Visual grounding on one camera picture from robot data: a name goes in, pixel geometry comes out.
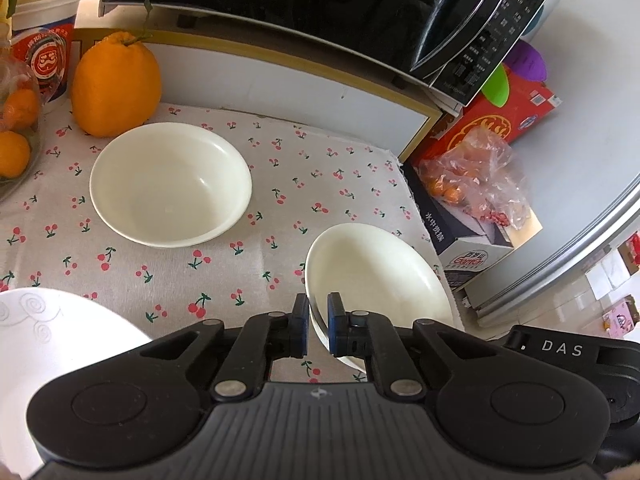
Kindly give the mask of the plastic bag of fruit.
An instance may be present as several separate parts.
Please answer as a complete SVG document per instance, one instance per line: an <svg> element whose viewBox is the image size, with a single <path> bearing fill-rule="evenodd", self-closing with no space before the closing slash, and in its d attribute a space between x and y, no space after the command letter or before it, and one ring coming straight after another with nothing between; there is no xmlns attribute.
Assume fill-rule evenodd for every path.
<svg viewBox="0 0 640 480"><path fill-rule="evenodd" d="M435 200L477 221L519 230L529 218L525 174L520 159L497 133L472 129L452 150L416 166Z"/></svg>

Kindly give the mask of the red instant noodle cup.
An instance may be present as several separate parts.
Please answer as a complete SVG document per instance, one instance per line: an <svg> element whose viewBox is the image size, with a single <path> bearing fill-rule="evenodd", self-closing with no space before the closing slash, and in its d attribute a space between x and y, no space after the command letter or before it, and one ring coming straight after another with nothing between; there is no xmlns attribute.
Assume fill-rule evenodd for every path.
<svg viewBox="0 0 640 480"><path fill-rule="evenodd" d="M19 30L11 39L13 55L36 76L43 104L66 91L73 29L70 23L34 27Z"/></svg>

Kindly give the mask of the large orange by microwave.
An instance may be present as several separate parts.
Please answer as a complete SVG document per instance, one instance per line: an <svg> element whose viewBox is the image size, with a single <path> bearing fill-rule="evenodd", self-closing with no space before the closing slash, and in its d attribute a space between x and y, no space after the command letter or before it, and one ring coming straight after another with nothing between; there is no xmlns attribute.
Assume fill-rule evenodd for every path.
<svg viewBox="0 0 640 480"><path fill-rule="evenodd" d="M162 97L160 66L130 32L113 32L79 60L70 100L76 124L96 138L114 138L142 125Z"/></svg>

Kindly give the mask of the purple silicone item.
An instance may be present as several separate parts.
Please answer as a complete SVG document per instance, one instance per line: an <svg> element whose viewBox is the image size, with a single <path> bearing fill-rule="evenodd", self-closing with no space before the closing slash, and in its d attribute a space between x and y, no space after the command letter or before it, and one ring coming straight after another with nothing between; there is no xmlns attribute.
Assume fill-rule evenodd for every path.
<svg viewBox="0 0 640 480"><path fill-rule="evenodd" d="M514 74L529 81L545 81L547 65L541 54L528 42L518 40L503 60Z"/></svg>

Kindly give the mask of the black microwave oven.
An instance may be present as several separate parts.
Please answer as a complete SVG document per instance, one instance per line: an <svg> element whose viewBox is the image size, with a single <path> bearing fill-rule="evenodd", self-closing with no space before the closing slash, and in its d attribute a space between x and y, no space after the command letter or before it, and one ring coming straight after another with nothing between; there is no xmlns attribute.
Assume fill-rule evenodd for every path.
<svg viewBox="0 0 640 480"><path fill-rule="evenodd" d="M332 44L468 105L546 0L100 0L213 13Z"/></svg>

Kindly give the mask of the white plate with swirls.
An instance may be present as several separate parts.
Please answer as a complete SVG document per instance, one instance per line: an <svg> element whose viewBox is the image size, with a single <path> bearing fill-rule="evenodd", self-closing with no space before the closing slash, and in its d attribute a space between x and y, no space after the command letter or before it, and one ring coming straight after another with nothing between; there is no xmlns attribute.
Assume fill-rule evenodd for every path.
<svg viewBox="0 0 640 480"><path fill-rule="evenodd" d="M39 388L149 341L120 315L70 292L2 292L1 463L23 478L42 465L26 424L27 405Z"/></svg>

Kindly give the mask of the white refrigerator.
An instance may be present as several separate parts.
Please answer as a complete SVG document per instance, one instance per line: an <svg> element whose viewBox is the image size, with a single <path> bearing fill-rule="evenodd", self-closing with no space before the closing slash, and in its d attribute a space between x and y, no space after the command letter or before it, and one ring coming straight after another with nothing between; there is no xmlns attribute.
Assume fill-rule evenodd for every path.
<svg viewBox="0 0 640 480"><path fill-rule="evenodd" d="M528 39L562 103L514 144L542 229L466 286L485 328L515 321L639 212L639 0L556 0Z"/></svg>

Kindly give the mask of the medium white bowl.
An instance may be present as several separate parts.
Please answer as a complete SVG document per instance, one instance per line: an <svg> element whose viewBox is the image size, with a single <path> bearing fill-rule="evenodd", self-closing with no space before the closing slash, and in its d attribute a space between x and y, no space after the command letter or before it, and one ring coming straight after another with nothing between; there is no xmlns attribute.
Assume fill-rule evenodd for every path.
<svg viewBox="0 0 640 480"><path fill-rule="evenodd" d="M107 144L89 191L94 210L118 235L179 248L229 231L250 203L253 182L243 156L217 133L152 122Z"/></svg>

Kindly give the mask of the glass jar of small oranges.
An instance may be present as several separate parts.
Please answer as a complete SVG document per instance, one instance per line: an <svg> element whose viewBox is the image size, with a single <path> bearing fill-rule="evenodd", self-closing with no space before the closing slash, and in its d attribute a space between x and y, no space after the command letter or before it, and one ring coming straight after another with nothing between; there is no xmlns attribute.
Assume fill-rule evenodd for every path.
<svg viewBox="0 0 640 480"><path fill-rule="evenodd" d="M1 46L1 200L35 165L40 148L42 103L36 77L7 42Z"/></svg>

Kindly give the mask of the cherry print tablecloth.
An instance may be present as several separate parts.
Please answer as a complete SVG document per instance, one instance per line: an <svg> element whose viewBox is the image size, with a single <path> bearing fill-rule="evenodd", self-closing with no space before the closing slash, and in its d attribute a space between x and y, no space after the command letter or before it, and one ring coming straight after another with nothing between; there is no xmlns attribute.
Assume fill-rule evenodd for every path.
<svg viewBox="0 0 640 480"><path fill-rule="evenodd" d="M457 326L408 172L390 152L223 110L161 106L115 139L67 106L1 204L1 393L213 318L338 292L346 310Z"/></svg>

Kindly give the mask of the green silicone item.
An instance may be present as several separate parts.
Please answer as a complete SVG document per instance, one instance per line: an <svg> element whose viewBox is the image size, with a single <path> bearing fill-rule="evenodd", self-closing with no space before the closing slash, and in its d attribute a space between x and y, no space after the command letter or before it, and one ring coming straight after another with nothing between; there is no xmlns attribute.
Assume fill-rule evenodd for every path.
<svg viewBox="0 0 640 480"><path fill-rule="evenodd" d="M495 107L503 107L510 96L510 84L504 65L500 63L480 89L484 98Z"/></svg>

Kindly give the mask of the red gift box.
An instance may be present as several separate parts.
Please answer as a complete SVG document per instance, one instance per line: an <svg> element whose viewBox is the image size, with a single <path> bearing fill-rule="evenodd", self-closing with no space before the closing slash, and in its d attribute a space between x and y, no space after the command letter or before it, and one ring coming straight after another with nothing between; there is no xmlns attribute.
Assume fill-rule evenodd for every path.
<svg viewBox="0 0 640 480"><path fill-rule="evenodd" d="M503 107L491 104L480 93L458 117L443 114L409 155L409 164L418 166L421 160L445 154L476 127L486 128L512 143L562 103L542 81L526 80L509 67L506 78L510 94Z"/></svg>

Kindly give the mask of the small white bowl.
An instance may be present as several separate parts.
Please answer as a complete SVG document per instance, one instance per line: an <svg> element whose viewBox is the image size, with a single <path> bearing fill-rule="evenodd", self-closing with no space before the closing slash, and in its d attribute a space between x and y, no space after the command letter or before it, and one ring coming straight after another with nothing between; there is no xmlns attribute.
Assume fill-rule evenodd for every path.
<svg viewBox="0 0 640 480"><path fill-rule="evenodd" d="M317 236L307 252L305 288L311 325L325 347L331 292L341 295L347 311L379 313L398 327L417 318L463 327L431 243L413 248L370 224L342 223Z"/></svg>

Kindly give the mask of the navy white water carton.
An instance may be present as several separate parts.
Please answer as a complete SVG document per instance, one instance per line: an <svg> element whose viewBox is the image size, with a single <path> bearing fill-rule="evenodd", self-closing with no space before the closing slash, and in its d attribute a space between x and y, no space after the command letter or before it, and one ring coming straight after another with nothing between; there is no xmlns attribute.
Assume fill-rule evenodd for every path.
<svg viewBox="0 0 640 480"><path fill-rule="evenodd" d="M459 209L435 200L426 192L418 173L408 162L404 162L401 169L452 290L463 288L542 230L532 210L519 230L477 221Z"/></svg>

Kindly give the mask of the white cabinet with gold trim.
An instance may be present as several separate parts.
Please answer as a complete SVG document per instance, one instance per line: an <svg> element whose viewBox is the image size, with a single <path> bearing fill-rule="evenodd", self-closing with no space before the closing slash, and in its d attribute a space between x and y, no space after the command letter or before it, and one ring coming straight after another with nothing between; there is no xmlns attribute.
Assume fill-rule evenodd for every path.
<svg viewBox="0 0 640 480"><path fill-rule="evenodd" d="M263 47L182 32L148 44L166 103L236 110L317 127L406 159L442 112L420 90L392 89Z"/></svg>

